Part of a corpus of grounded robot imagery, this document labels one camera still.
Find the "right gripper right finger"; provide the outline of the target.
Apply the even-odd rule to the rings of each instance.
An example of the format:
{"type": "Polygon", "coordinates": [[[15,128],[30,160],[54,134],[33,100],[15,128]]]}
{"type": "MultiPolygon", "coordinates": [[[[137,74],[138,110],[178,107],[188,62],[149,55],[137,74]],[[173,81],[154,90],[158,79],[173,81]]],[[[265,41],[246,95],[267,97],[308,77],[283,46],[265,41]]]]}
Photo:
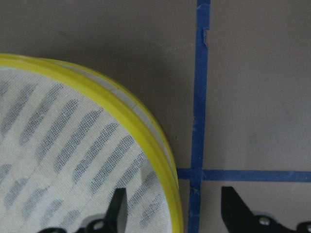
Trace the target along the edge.
{"type": "Polygon", "coordinates": [[[309,233],[310,222],[289,229],[266,215],[254,214],[231,186],[221,189],[221,217],[229,233],[309,233]]]}

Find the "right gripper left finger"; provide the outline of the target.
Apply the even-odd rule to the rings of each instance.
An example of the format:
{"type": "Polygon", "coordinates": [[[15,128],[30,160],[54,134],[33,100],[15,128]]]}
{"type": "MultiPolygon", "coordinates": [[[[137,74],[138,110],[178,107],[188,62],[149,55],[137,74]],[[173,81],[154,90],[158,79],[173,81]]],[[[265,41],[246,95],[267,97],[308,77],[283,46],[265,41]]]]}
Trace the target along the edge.
{"type": "Polygon", "coordinates": [[[106,204],[97,203],[87,213],[76,233],[125,232],[128,219],[126,188],[116,188],[106,204]]]}

